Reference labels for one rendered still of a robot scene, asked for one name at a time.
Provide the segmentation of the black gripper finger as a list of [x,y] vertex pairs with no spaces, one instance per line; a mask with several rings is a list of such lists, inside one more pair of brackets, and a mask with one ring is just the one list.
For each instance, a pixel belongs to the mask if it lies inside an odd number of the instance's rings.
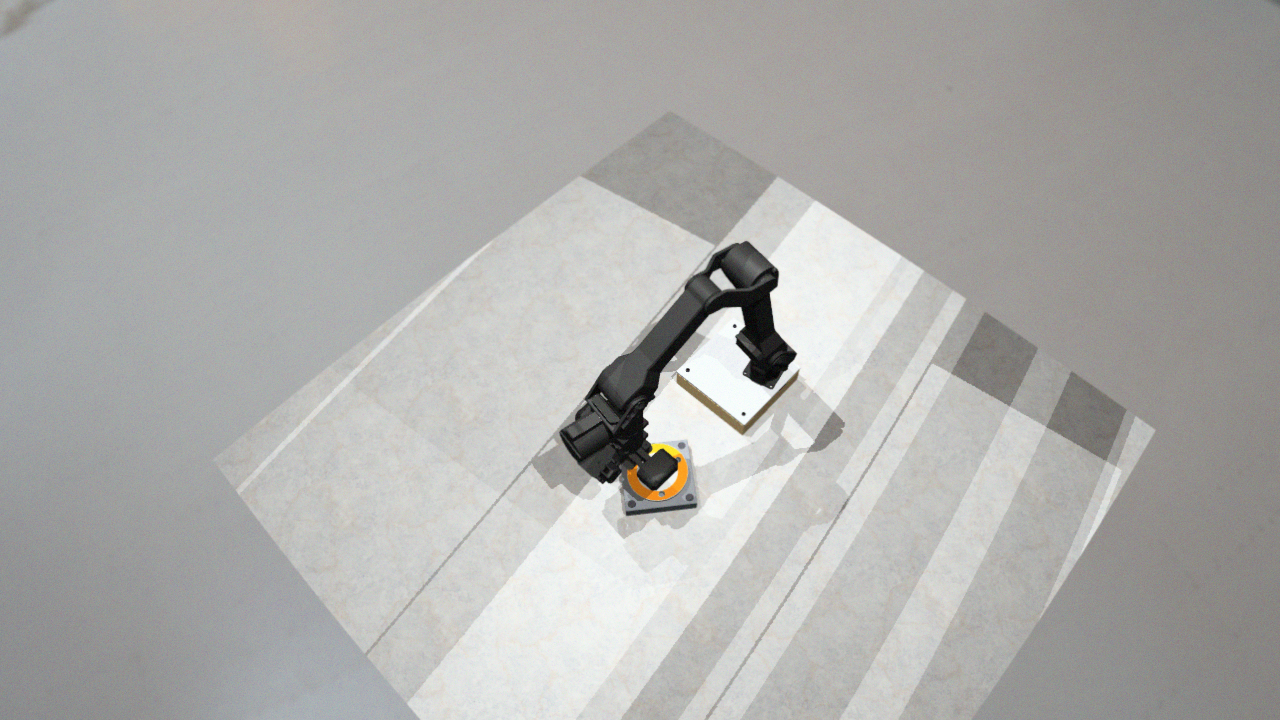
[[[652,450],[653,450],[653,447],[650,447],[650,451],[648,452],[648,455],[649,455],[649,454],[652,454]],[[625,468],[626,470],[632,470],[634,468],[636,468],[636,466],[637,466],[637,464],[636,464],[636,465],[634,465],[634,462],[631,462],[631,461],[630,461],[628,459],[627,459],[627,460],[626,460],[626,461],[625,461],[623,464],[621,464],[621,465],[622,465],[622,466],[623,466],[623,468]]]

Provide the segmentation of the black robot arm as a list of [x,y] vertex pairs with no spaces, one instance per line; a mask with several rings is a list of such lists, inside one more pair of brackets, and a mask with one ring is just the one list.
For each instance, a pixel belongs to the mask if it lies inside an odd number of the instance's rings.
[[[710,281],[719,268],[736,288],[722,291]],[[745,327],[735,334],[736,345],[751,359],[742,375],[773,389],[797,356],[774,331],[771,292],[778,281],[780,270],[748,241],[716,252],[637,348],[616,357],[598,375],[585,397],[591,411],[559,432],[573,460],[602,484],[620,477],[620,464],[628,457],[620,445],[611,443],[613,436],[634,436],[641,429],[643,411],[655,398],[660,372],[707,316],[722,307],[742,307]]]

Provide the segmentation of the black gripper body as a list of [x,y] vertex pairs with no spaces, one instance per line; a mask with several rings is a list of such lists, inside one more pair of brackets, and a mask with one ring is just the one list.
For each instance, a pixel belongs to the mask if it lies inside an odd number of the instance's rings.
[[[584,405],[579,413],[576,413],[575,421],[590,411],[590,405]],[[646,421],[643,416],[643,427],[636,434],[627,437],[612,434],[613,442],[611,443],[620,445],[628,460],[634,462],[634,465],[637,464],[640,468],[637,470],[637,478],[643,480],[649,489],[659,489],[660,486],[663,486],[666,480],[668,480],[669,477],[678,470],[678,461],[669,455],[666,448],[659,448],[653,456],[648,455],[652,445],[646,441],[649,434],[646,430],[643,430],[648,425],[649,421]]]

